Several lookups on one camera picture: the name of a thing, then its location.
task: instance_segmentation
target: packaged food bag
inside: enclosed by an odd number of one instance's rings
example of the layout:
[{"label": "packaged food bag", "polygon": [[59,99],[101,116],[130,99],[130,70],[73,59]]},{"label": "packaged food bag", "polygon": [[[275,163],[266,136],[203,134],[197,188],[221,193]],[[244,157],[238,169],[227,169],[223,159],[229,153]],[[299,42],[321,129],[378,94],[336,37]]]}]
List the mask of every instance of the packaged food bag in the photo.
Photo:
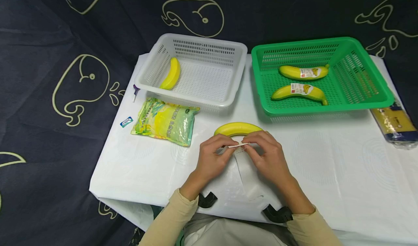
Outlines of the packaged food bag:
[{"label": "packaged food bag", "polygon": [[371,111],[388,142],[405,149],[417,146],[418,131],[396,98],[393,105]]},{"label": "packaged food bag", "polygon": [[198,107],[165,103],[149,97],[142,105],[131,134],[148,135],[181,146],[190,146],[194,114],[199,110]]}]

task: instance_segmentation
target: yellow banana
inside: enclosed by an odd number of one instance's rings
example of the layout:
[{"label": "yellow banana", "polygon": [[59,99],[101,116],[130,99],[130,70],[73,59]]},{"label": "yellow banana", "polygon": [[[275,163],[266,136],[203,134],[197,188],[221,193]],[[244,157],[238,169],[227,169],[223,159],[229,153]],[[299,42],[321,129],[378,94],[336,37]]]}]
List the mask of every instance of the yellow banana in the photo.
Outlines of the yellow banana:
[{"label": "yellow banana", "polygon": [[217,135],[217,134],[224,134],[226,136],[248,135],[249,133],[252,133],[255,131],[262,131],[262,128],[259,128],[258,126],[250,124],[250,123],[234,122],[234,123],[224,124],[221,127],[217,128],[213,135]]},{"label": "yellow banana", "polygon": [[307,81],[325,77],[326,75],[328,75],[328,67],[329,65],[317,66],[312,68],[299,68],[290,65],[282,65],[281,67],[279,67],[279,71],[282,75],[286,76],[287,78]]},{"label": "yellow banana", "polygon": [[321,101],[324,106],[328,105],[324,92],[318,87],[311,85],[292,83],[289,86],[277,89],[271,96],[272,100],[280,100],[286,97],[306,97],[311,100]]},{"label": "yellow banana", "polygon": [[170,62],[170,71],[168,72],[167,77],[161,83],[160,88],[171,90],[176,85],[180,77],[180,62],[173,57]]}]

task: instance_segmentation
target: packaged noodles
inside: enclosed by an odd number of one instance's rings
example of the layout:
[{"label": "packaged noodles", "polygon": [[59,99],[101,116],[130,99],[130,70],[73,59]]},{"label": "packaged noodles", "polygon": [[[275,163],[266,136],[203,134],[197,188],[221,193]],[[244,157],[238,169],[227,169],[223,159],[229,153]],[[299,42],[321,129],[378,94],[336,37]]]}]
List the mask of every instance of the packaged noodles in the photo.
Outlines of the packaged noodles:
[{"label": "packaged noodles", "polygon": [[395,99],[393,105],[371,109],[385,139],[398,147],[411,149],[418,144],[418,131]]},{"label": "packaged noodles", "polygon": [[198,107],[165,103],[156,98],[147,98],[138,114],[131,134],[148,135],[167,139],[181,146],[190,146],[194,114]]}]

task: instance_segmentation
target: person's left hand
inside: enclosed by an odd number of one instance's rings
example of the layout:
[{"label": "person's left hand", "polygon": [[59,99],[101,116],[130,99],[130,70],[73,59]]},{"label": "person's left hand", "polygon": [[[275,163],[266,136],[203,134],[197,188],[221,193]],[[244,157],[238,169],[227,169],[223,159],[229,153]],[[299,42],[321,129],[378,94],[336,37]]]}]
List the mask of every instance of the person's left hand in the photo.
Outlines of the person's left hand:
[{"label": "person's left hand", "polygon": [[217,134],[204,141],[200,144],[199,160],[195,172],[207,182],[217,177],[225,169],[235,148],[226,149],[222,155],[218,155],[216,150],[223,146],[237,144],[238,142],[223,134]]},{"label": "person's left hand", "polygon": [[223,146],[237,144],[238,142],[223,134],[212,136],[201,143],[196,169],[180,188],[182,196],[190,201],[196,199],[201,189],[225,169],[236,148],[228,148],[222,155],[218,155],[216,150]]}]

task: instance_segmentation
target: table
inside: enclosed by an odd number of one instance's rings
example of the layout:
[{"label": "table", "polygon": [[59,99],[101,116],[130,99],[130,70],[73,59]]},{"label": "table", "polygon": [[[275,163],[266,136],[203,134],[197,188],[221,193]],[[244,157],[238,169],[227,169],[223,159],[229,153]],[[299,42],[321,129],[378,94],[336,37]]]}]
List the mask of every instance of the table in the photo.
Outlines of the table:
[{"label": "table", "polygon": [[[372,58],[394,89],[383,61]],[[192,144],[181,147],[131,135],[135,122],[120,125],[128,117],[135,121],[150,95],[140,90],[132,102],[134,78],[145,59],[146,54],[138,58],[90,183],[96,197],[129,221],[146,230],[152,221],[148,204],[167,204],[195,169],[199,144],[224,123],[248,122],[281,142],[292,174],[328,224],[341,231],[337,234],[345,245],[355,239],[418,243],[418,149],[402,150],[387,143],[370,111],[267,117],[259,105],[247,55],[231,109],[198,113]],[[200,213],[269,222],[261,211],[268,204],[276,210],[282,205],[270,197],[249,201],[235,160],[202,193],[209,192],[218,200],[211,208],[199,208]]]}]

